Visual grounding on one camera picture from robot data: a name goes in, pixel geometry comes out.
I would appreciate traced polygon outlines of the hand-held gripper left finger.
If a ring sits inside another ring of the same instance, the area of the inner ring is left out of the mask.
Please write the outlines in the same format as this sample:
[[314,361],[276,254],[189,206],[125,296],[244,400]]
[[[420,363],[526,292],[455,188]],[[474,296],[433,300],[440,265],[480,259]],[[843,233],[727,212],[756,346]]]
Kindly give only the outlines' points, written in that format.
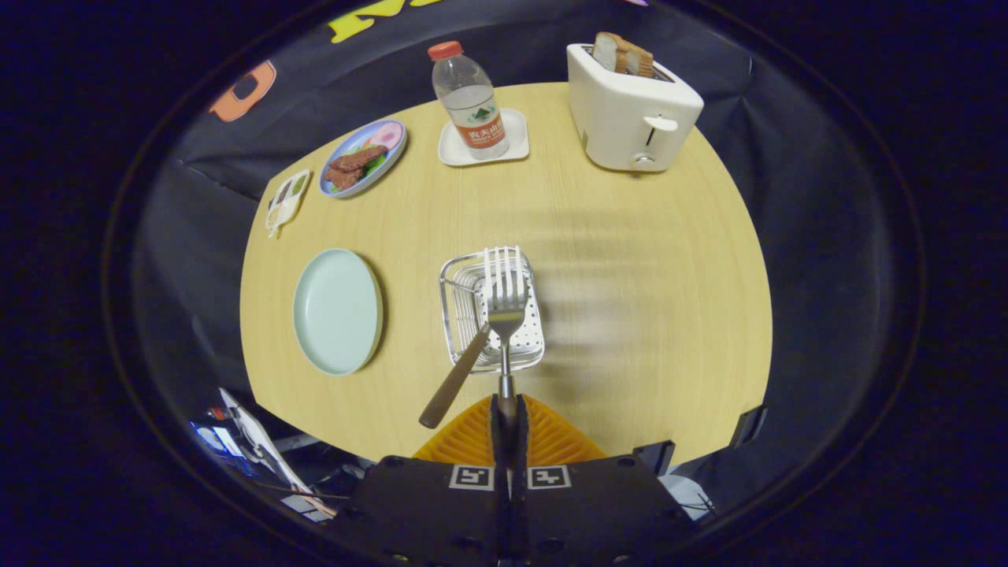
[[346,506],[346,541],[387,566],[497,566],[511,552],[511,498],[498,398],[484,419],[486,465],[388,455]]

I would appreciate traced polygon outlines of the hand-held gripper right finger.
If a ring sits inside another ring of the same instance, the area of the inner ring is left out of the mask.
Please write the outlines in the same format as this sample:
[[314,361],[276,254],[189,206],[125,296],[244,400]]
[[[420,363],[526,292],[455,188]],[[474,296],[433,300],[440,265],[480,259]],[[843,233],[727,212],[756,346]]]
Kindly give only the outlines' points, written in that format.
[[508,431],[508,563],[656,566],[696,525],[636,454],[532,465],[528,398]]

